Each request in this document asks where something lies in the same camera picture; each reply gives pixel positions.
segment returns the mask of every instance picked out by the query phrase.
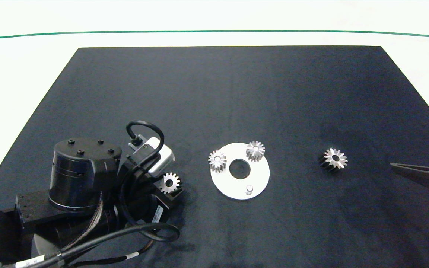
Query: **gear teeth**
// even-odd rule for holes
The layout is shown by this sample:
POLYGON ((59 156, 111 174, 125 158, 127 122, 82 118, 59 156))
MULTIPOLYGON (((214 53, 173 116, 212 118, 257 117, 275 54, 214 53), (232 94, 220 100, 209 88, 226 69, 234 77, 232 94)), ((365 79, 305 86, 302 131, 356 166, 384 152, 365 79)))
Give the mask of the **gear teeth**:
POLYGON ((254 162, 257 162, 262 159, 266 148, 259 141, 252 141, 248 144, 246 148, 246 157, 254 162))
POLYGON ((211 170, 221 172, 226 168, 226 156, 220 151, 213 151, 208 157, 211 170))
POLYGON ((174 192, 175 190, 178 190, 178 188, 180 187, 180 179, 178 178, 178 176, 175 173, 165 173, 165 175, 163 175, 163 178, 161 178, 159 181, 157 181, 155 183, 155 185, 158 187, 158 189, 160 189, 160 191, 164 194, 169 194, 174 192), (172 185, 167 186, 166 182, 171 180, 172 181, 172 185))
POLYGON ((347 166, 347 157, 340 150, 329 148, 324 155, 319 158, 319 164, 329 172, 337 172, 347 166))

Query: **label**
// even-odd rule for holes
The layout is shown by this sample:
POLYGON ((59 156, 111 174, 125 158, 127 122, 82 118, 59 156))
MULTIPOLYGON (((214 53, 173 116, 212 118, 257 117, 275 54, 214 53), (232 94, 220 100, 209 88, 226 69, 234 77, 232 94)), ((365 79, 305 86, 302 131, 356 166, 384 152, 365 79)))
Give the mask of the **label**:
POLYGON ((18 261, 17 263, 14 264, 14 266, 15 266, 15 268, 24 268, 24 267, 31 266, 31 265, 38 263, 38 262, 41 262, 41 261, 44 261, 44 255, 37 256, 34 258, 30 258, 30 259, 26 259, 24 261, 18 261))
POLYGON ((152 222, 159 222, 160 218, 162 217, 162 213, 163 213, 163 207, 158 206, 156 208, 156 212, 155 212, 155 215, 153 216, 152 222))

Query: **gear hole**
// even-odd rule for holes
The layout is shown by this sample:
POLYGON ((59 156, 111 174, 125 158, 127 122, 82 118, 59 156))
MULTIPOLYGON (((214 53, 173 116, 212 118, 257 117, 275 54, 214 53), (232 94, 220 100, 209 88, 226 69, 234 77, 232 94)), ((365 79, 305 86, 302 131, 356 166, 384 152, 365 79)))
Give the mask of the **gear hole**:
POLYGON ((234 178, 242 180, 249 176, 249 173, 251 173, 251 167, 245 160, 236 159, 229 165, 229 171, 234 178))
POLYGON ((166 180, 165 185, 167 187, 171 187, 173 185, 173 181, 172 180, 166 180))

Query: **barcode label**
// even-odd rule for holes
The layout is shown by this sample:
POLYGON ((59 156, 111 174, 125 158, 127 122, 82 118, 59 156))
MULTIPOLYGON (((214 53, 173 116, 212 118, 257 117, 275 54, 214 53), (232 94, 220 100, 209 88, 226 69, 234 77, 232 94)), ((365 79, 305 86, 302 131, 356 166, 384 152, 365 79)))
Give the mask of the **barcode label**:
POLYGON ((155 212, 155 215, 153 216, 152 222, 159 222, 160 218, 162 217, 162 213, 163 213, 163 207, 158 206, 156 208, 156 212, 155 212))

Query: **black cable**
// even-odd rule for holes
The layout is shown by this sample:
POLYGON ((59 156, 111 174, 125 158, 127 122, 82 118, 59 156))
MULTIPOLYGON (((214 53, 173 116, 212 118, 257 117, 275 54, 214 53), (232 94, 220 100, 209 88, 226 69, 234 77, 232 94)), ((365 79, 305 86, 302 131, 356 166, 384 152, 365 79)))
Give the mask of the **black cable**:
MULTIPOLYGON (((128 171, 124 175, 124 178, 122 179, 122 185, 120 187, 120 192, 119 192, 120 209, 121 209, 121 212, 124 215, 124 217, 132 225, 136 225, 137 222, 130 215, 130 213, 128 211, 127 203, 125 201, 125 188, 126 188, 126 185, 127 185, 127 182, 128 182, 128 178, 130 178, 139 168, 143 167, 143 165, 145 165, 146 163, 148 163, 149 161, 151 161, 152 159, 154 159, 157 156, 157 154, 160 152, 160 150, 162 149, 163 145, 165 144, 165 135, 163 135, 163 132, 162 132, 161 129, 159 129, 156 125, 154 125, 152 123, 145 122, 145 121, 140 121, 140 120, 131 121, 126 126, 127 133, 129 134, 129 136, 132 139, 136 138, 136 135, 131 130, 131 127, 133 127, 134 125, 142 125, 144 127, 148 127, 149 129, 152 129, 153 131, 155 131, 158 134, 159 138, 160 138, 160 143, 158 144, 158 146, 155 148, 154 151, 152 151, 148 156, 146 156, 146 158, 144 158, 138 164, 138 166, 134 166, 130 171, 128 171)), ((167 223, 163 223, 163 224, 166 224, 167 226, 175 227, 175 226, 173 226, 171 224, 167 224, 167 223)), ((155 241, 160 241, 160 242, 175 241, 176 239, 178 239, 178 236, 179 236, 179 234, 178 235, 173 234, 172 236, 158 236, 157 234, 154 234, 154 233, 149 232, 149 231, 141 231, 140 233, 142 235, 148 237, 149 239, 153 239, 155 241)))
MULTIPOLYGON (((146 252, 148 249, 150 249, 153 246, 153 240, 148 241, 143 248, 140 248, 138 251, 135 251, 134 253, 138 253, 138 256, 144 252, 146 252)), ((98 259, 95 261, 79 261, 77 263, 74 263, 70 267, 80 267, 80 266, 86 266, 86 265, 101 265, 101 264, 111 264, 111 263, 118 263, 121 261, 124 261, 128 259, 129 255, 125 256, 118 256, 113 258, 105 258, 105 259, 98 259)))
POLYGON ((51 265, 54 265, 60 261, 63 261, 67 258, 75 256, 76 254, 79 254, 79 253, 84 252, 88 249, 94 248, 95 246, 102 244, 105 241, 117 238, 119 236, 124 236, 126 234, 130 234, 130 233, 134 233, 134 232, 140 232, 140 231, 146 231, 146 230, 153 230, 153 229, 168 229, 168 230, 176 233, 177 236, 180 235, 180 231, 175 226, 172 226, 170 224, 163 224, 163 223, 157 223, 157 222, 137 224, 136 226, 121 229, 121 230, 115 231, 113 233, 109 233, 109 234, 106 234, 104 236, 100 236, 98 238, 89 240, 85 243, 79 244, 79 245, 74 246, 72 248, 69 248, 67 251, 59 252, 56 255, 51 256, 48 259, 41 261, 39 263, 36 263, 34 265, 28 266, 27 268, 47 268, 47 267, 50 267, 51 265))

